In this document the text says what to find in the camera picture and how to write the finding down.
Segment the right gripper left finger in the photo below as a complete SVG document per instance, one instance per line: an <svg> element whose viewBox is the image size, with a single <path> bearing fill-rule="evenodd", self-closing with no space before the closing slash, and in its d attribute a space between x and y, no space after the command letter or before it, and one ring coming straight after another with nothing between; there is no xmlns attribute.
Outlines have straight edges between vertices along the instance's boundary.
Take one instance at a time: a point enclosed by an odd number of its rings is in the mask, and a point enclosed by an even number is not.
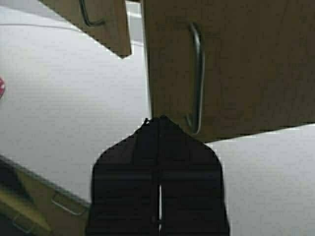
<svg viewBox="0 0 315 236"><path fill-rule="evenodd" d="M105 150L93 166L87 236L157 236L159 119Z"/></svg>

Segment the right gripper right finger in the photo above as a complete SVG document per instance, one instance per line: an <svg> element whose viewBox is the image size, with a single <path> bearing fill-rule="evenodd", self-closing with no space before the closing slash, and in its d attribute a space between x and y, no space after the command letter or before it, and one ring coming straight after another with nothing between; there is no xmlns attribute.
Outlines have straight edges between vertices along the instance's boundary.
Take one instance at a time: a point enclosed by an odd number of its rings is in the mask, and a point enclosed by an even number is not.
<svg viewBox="0 0 315 236"><path fill-rule="evenodd" d="M224 180L216 153L167 116L159 118L163 236L228 236Z"/></svg>

